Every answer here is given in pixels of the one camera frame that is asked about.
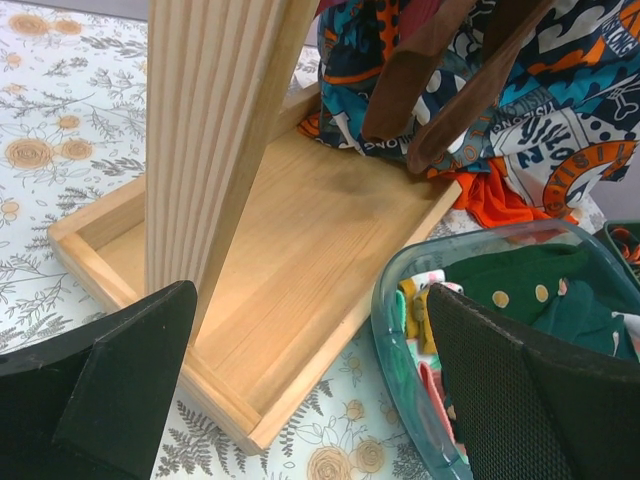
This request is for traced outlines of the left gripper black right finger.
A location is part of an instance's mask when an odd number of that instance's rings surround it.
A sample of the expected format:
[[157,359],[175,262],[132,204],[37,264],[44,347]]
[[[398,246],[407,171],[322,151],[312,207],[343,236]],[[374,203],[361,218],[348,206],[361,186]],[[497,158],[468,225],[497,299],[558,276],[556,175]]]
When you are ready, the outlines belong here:
[[639,365],[444,287],[427,307],[476,479],[636,479]]

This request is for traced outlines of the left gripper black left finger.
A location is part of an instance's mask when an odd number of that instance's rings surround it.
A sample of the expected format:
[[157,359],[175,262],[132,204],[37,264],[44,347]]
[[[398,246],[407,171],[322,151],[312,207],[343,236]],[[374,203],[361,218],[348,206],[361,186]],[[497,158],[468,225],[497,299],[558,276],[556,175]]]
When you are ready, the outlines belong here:
[[150,478],[196,305],[178,281],[2,355],[2,478]]

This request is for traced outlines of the green sock yellow dots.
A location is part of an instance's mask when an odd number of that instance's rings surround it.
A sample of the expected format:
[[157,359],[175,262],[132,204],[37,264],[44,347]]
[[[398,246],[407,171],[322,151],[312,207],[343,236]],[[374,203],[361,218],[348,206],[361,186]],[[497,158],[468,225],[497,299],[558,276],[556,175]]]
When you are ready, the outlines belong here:
[[569,344],[636,362],[629,317],[581,277],[589,253],[567,244],[537,244],[470,257],[444,268],[474,302]]

